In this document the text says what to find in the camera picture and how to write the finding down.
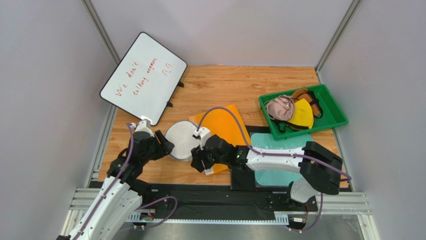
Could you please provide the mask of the white mesh laundry bag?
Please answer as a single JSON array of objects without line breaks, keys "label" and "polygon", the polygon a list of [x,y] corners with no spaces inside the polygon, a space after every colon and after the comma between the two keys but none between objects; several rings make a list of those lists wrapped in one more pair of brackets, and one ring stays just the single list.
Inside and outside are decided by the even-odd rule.
[{"label": "white mesh laundry bag", "polygon": [[198,147],[200,141],[193,137],[197,126],[189,121],[182,120],[174,123],[165,134],[165,138],[174,145],[169,156],[181,162],[192,160],[191,150]]}]

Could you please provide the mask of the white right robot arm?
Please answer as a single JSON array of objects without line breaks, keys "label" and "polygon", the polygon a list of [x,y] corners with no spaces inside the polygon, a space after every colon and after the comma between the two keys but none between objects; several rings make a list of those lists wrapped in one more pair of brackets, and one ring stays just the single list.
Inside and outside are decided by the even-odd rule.
[{"label": "white right robot arm", "polygon": [[199,142],[190,152],[191,167],[198,172],[215,164],[237,171],[285,171],[298,173],[301,178],[288,185],[288,197],[306,203],[318,193],[340,193],[343,159],[315,141],[293,149],[264,149],[250,145],[232,145],[217,135],[192,135]]}]

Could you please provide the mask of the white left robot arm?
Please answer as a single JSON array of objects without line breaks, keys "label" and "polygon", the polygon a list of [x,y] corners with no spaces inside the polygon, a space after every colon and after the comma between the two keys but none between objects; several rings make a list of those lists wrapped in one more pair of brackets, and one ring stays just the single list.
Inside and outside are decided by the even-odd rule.
[{"label": "white left robot arm", "polygon": [[149,161],[169,155],[174,145],[160,130],[132,133],[128,147],[111,163],[108,176],[82,219],[59,240],[111,240],[128,217],[170,199],[154,199],[149,183],[139,180]]}]

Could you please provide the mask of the pink bra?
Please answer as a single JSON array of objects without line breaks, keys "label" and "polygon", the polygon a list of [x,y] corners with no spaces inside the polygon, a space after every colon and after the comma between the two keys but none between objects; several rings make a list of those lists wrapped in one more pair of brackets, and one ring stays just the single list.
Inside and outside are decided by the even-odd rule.
[{"label": "pink bra", "polygon": [[289,121],[293,118],[296,107],[292,97],[282,94],[267,101],[265,109],[271,120]]}]

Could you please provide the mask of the yellow bra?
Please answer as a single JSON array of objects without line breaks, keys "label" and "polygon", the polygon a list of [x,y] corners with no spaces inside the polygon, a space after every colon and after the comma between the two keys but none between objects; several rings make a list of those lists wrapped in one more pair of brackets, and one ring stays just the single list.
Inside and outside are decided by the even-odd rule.
[{"label": "yellow bra", "polygon": [[288,121],[288,126],[296,131],[311,129],[314,125],[314,115],[310,103],[306,99],[294,103],[293,117]]}]

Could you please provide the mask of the brown bra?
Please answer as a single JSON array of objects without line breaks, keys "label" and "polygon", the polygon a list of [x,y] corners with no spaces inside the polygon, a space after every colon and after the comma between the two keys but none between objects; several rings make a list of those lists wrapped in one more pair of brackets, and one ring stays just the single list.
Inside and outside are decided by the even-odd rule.
[{"label": "brown bra", "polygon": [[313,116],[316,119],[321,119],[323,117],[324,112],[320,106],[320,100],[316,97],[313,91],[308,90],[307,88],[302,88],[296,90],[291,95],[291,98],[295,103],[300,100],[306,100],[312,109]]}]

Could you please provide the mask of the orange plastic folder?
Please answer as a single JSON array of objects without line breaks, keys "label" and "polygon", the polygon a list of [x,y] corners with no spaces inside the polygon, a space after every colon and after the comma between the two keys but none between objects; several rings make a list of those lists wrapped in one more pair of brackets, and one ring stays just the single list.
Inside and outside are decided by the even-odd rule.
[{"label": "orange plastic folder", "polygon": [[234,146],[245,145],[244,138],[251,145],[250,135],[243,123],[237,106],[230,104],[225,106],[225,108],[230,110],[236,119],[223,109],[215,109],[204,118],[201,126],[209,129],[211,135],[218,135]]}]

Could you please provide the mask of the black mat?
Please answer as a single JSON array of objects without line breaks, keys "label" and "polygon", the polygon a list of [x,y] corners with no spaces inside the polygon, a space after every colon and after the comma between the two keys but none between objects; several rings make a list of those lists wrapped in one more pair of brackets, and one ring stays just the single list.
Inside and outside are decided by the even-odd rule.
[{"label": "black mat", "polygon": [[291,181],[282,181],[276,185],[261,185],[256,181],[253,171],[230,171],[230,189],[240,192],[286,192]]}]

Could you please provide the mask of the teal cutting board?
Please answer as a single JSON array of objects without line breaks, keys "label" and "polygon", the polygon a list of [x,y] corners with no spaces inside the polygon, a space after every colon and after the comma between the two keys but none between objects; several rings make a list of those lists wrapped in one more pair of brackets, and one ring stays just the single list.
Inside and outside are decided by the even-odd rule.
[{"label": "teal cutting board", "polygon": [[[270,133],[253,133],[250,136],[253,147],[270,150],[287,150],[304,147],[307,142],[313,142],[310,134],[304,134],[283,140],[274,140]],[[255,171],[255,180],[260,187],[287,187],[291,182],[296,182],[302,175],[283,170]]]}]

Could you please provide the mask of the white whiteboard with red writing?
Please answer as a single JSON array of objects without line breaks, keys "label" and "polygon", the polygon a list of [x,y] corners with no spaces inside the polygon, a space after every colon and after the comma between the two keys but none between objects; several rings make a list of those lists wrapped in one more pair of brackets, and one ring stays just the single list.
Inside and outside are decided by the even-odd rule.
[{"label": "white whiteboard with red writing", "polygon": [[151,125],[159,123],[188,64],[145,32],[138,34],[105,85],[100,97]]}]

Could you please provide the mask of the green plastic tray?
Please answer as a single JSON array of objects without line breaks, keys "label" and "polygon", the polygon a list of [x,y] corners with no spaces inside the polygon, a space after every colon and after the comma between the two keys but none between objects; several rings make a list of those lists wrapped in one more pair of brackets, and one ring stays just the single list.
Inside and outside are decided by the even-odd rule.
[{"label": "green plastic tray", "polygon": [[[267,114],[265,104],[267,101],[270,101],[280,95],[287,95],[292,97],[292,94],[296,90],[308,89],[313,91],[315,96],[319,99],[319,104],[323,110],[323,117],[318,119],[314,117],[313,127],[307,130],[294,130],[288,125],[288,121],[272,120]],[[326,129],[335,128],[342,126],[348,123],[346,115],[343,113],[333,96],[331,95],[329,89],[324,84],[318,84],[313,86],[308,86],[305,88],[299,88],[294,90],[288,90],[284,92],[277,92],[267,95],[261,95],[259,97],[260,107],[263,111],[263,114],[268,123],[269,129],[274,140],[284,140],[287,138],[292,138],[300,135],[310,134],[312,132],[322,131]]]}]

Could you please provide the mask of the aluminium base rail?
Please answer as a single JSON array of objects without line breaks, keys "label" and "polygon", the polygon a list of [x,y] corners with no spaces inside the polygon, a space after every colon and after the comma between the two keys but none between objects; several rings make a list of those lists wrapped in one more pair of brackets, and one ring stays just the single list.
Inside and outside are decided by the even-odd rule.
[{"label": "aluminium base rail", "polygon": [[341,192],[338,195],[311,197],[307,203],[291,203],[286,193],[279,191],[234,191],[223,185],[155,184],[143,200],[148,204],[162,199],[148,210],[138,210],[129,217],[142,222],[147,213],[154,221],[172,214],[169,222],[176,223],[259,223],[284,225],[290,216],[370,215],[364,193]]}]

